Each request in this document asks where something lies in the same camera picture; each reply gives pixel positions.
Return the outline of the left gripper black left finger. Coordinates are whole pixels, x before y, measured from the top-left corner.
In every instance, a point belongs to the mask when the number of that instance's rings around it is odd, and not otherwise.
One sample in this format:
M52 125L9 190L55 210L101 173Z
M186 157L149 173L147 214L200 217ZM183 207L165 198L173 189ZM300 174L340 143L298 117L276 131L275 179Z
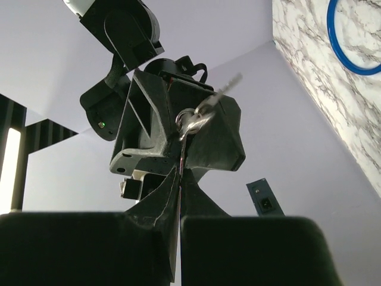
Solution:
M1 216L2 285L169 285L176 273L179 173L125 212Z

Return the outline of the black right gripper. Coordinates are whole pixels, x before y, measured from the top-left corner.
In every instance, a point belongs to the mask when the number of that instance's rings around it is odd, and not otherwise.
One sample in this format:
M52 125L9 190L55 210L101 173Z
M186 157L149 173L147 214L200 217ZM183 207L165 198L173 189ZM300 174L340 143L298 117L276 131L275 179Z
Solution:
M196 106L214 89L189 76L167 79L137 70L127 94L110 161L110 171L132 176L135 170L168 174L180 154L176 116ZM246 155L240 136L241 108L232 97L217 104L214 117L195 135L186 168L237 171Z

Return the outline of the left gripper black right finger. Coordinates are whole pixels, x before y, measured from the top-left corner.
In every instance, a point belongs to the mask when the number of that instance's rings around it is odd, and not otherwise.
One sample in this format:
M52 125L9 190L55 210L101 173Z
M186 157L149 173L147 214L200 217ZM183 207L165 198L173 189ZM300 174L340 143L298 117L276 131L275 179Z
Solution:
M230 216L198 185L181 180L183 285L341 285L322 230L293 216Z

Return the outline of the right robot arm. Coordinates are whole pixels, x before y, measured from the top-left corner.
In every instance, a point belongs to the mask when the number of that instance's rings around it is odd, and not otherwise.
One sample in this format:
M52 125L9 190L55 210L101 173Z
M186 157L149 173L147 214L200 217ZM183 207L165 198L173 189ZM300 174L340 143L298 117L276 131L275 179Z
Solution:
M142 1L66 6L113 56L108 74L80 97L92 129L114 143L110 172L166 175L181 155L196 179L240 168L241 109L228 96L239 76L215 90L205 64L161 58L160 26Z

